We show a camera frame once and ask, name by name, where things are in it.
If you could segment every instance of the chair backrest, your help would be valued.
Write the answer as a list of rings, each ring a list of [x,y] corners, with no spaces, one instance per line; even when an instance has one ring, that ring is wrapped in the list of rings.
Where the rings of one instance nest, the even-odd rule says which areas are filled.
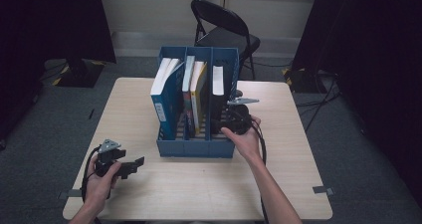
[[[236,13],[205,0],[193,0],[190,4],[192,12],[202,27],[202,20],[205,20],[217,27],[224,28],[230,32],[249,38],[249,30],[246,23]]]

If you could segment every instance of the handheld controller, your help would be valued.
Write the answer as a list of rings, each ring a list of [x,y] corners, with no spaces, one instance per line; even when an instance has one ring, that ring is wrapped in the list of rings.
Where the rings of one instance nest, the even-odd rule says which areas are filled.
[[[252,126],[252,118],[249,109],[245,105],[230,106],[226,110],[227,120],[211,120],[211,128],[213,133],[218,133],[224,126],[237,134],[244,134]]]
[[[126,156],[126,150],[119,150],[121,145],[110,139],[106,139],[99,150],[99,158],[96,161],[96,174],[104,176],[108,169],[119,158]],[[120,169],[114,176],[121,176],[121,179],[127,179],[132,173],[137,173],[137,169],[143,166],[144,157],[137,159],[134,162],[123,162]]]

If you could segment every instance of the gray carpet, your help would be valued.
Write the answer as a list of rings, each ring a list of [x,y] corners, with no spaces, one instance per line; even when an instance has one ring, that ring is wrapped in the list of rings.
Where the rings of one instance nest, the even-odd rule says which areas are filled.
[[[291,60],[255,61],[258,81],[283,82],[280,66]],[[54,61],[46,67],[58,64],[60,61]],[[59,69],[49,70],[45,76]],[[156,71],[155,58],[117,58],[117,64],[105,66],[92,89],[54,87],[54,77],[46,79],[38,101],[0,152],[0,223],[65,222],[65,201],[57,196],[74,184],[114,81],[120,77],[152,78]],[[244,69],[241,79],[250,78],[250,71]],[[294,94],[297,104],[318,102],[323,97]],[[299,108],[304,127],[315,111]],[[335,191],[329,197],[333,217],[320,223],[422,223],[421,209],[390,162],[361,134],[357,121],[356,113],[340,97],[323,106],[309,128],[308,139],[322,181]]]

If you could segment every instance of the table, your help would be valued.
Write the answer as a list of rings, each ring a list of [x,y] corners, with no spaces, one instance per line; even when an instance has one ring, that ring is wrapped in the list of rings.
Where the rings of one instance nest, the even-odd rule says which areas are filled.
[[[120,161],[145,156],[145,164],[111,192],[100,219],[110,220],[262,220],[260,194],[245,159],[160,157],[156,145],[158,118],[149,92],[153,79],[120,78],[82,163],[74,188],[81,187],[84,165],[94,147],[106,138],[127,150]],[[263,121],[267,166],[302,219],[332,215],[289,87],[284,83],[238,82],[251,114]],[[63,215],[71,219],[82,206],[70,197]]]

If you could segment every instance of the finger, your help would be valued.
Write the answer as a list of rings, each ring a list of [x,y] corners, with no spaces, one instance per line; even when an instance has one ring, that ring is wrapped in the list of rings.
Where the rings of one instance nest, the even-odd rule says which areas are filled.
[[[109,180],[111,183],[112,177],[118,172],[118,170],[121,167],[121,162],[115,162],[112,164],[112,166],[108,169],[108,171],[106,172],[104,178]]]
[[[258,118],[258,117],[256,117],[256,116],[253,116],[253,115],[251,115],[251,118],[254,120],[254,122],[255,122],[257,125],[260,125],[260,124],[261,124],[261,119],[260,119],[260,118]]]
[[[115,187],[115,184],[117,183],[118,176],[114,176],[111,180],[111,188]]]
[[[96,161],[99,157],[97,155],[93,156],[90,160],[90,165],[88,166],[87,175],[91,175],[95,171]]]
[[[234,132],[232,132],[232,130],[230,130],[227,127],[222,127],[221,128],[221,132],[224,133],[224,135],[226,135],[228,138],[232,139],[235,138],[236,134]]]

